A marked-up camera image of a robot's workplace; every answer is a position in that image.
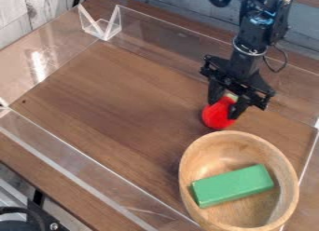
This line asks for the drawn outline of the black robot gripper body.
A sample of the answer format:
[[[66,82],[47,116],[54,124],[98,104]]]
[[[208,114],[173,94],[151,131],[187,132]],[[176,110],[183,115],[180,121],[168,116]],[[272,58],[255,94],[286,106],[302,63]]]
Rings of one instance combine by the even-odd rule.
[[[239,97],[248,97],[252,105],[264,110],[275,89],[263,79],[259,72],[259,56],[251,56],[235,51],[231,59],[207,54],[200,74],[215,80]]]

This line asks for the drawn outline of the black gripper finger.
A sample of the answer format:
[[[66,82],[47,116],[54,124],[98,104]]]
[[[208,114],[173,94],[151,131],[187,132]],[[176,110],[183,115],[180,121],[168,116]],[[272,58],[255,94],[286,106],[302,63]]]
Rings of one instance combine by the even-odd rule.
[[[239,97],[236,103],[230,107],[228,118],[238,119],[251,105],[252,101],[248,97]]]
[[[211,80],[208,85],[208,104],[210,105],[215,104],[220,100],[224,94],[224,91],[226,91],[224,86],[222,86],[218,81]]]

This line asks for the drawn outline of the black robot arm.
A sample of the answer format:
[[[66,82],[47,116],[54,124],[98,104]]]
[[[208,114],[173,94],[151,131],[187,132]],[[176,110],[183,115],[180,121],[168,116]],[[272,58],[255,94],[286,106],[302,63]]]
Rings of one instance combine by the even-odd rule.
[[[234,0],[208,0],[215,7],[227,7]],[[290,30],[289,17],[294,0],[239,0],[239,33],[232,41],[232,55],[227,60],[204,56],[200,73],[208,78],[208,104],[215,105],[227,90],[239,96],[227,115],[238,119],[250,106],[264,110],[275,89],[260,75],[264,61],[274,73],[287,66],[272,68],[266,59],[268,47],[274,47]]]

